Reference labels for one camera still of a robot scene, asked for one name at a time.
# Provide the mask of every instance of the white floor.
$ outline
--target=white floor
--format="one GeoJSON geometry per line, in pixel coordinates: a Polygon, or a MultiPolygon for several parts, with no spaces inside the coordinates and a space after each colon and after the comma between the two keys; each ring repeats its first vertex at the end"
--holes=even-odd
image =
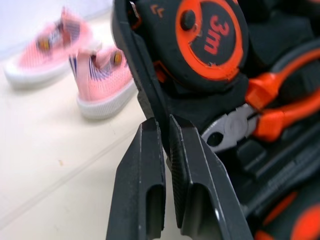
{"type": "MultiPolygon", "coordinates": [[[[110,14],[90,24],[113,42],[110,14]]],[[[87,121],[76,95],[71,72],[14,91],[0,70],[0,240],[105,239],[116,169],[145,116],[135,96],[112,119],[87,121]]],[[[177,229],[168,169],[166,178],[161,239],[190,239],[177,229]]]]}

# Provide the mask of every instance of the pink sneaker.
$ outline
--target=pink sneaker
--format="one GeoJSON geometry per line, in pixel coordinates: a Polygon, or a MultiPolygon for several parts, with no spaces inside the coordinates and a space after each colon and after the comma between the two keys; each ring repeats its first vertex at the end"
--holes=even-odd
{"type": "Polygon", "coordinates": [[[84,20],[63,9],[61,19],[45,27],[17,60],[5,66],[4,73],[13,87],[43,85],[70,69],[69,55],[92,41],[84,20]]]}
{"type": "Polygon", "coordinates": [[[137,91],[125,55],[115,46],[80,49],[69,61],[79,90],[77,104],[88,119],[115,115],[137,91]]]}

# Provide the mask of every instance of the tool case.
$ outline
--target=tool case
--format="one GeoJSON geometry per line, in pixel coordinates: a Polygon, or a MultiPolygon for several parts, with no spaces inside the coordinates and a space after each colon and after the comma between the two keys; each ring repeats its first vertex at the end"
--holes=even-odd
{"type": "MultiPolygon", "coordinates": [[[[213,120],[245,103],[248,77],[267,72],[294,48],[317,41],[320,12],[314,8],[310,14],[303,9],[310,4],[319,8],[320,4],[297,0],[297,6],[305,7],[294,8],[287,0],[212,0],[231,6],[237,23],[230,20],[235,30],[229,42],[237,46],[241,36],[242,54],[237,64],[228,68],[237,69],[232,80],[207,83],[202,75],[195,81],[200,73],[187,69],[185,56],[178,54],[180,46],[173,44],[180,37],[170,35],[174,31],[169,23],[179,14],[180,8],[174,6],[179,2],[114,2],[114,40],[125,53],[147,120],[139,126],[117,169],[107,240],[161,236],[166,202],[162,147],[172,175],[177,227],[194,240],[254,239],[270,209],[320,173],[319,111],[285,129],[274,142],[250,136],[236,147],[213,153],[201,138],[213,120]],[[161,22],[166,15],[173,18],[161,22]],[[144,22],[149,18],[157,19],[150,25],[144,22]]],[[[187,17],[186,26],[189,21],[197,23],[187,17]]],[[[314,60],[286,79],[269,107],[297,101],[318,88],[320,62],[314,60]]]]}

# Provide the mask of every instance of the black tool case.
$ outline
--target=black tool case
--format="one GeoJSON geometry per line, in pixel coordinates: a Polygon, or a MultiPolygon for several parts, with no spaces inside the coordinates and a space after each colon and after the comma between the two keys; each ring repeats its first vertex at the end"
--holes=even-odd
{"type": "MultiPolygon", "coordinates": [[[[259,21],[275,17],[282,21],[294,18],[308,26],[301,28],[303,33],[296,32],[303,37],[295,39],[294,45],[314,39],[317,31],[309,19],[288,16],[292,13],[285,13],[280,2],[277,11],[281,12],[273,13],[268,8],[270,13],[263,20],[245,16],[249,36],[256,36],[250,31],[266,24],[259,21]]],[[[128,0],[114,2],[112,31],[117,47],[127,58],[147,121],[140,125],[118,167],[106,239],[160,237],[166,198],[162,146],[169,158],[176,222],[181,233],[194,240],[253,239],[270,207],[292,188],[319,175],[320,113],[289,127],[276,142],[264,143],[250,137],[235,148],[212,153],[201,133],[214,119],[244,104],[246,75],[266,71],[276,58],[255,47],[259,47],[255,42],[261,41],[259,37],[251,37],[243,73],[225,91],[198,94],[174,81],[161,83],[153,64],[157,53],[152,51],[152,42],[148,41],[143,24],[139,27],[135,14],[128,15],[135,12],[133,4],[128,0]]],[[[289,32],[294,38],[295,31],[289,32]]],[[[277,42],[277,53],[295,47],[282,44],[281,39],[277,42]]],[[[319,66],[314,61],[288,78],[272,106],[297,100],[318,88],[319,66]]]]}

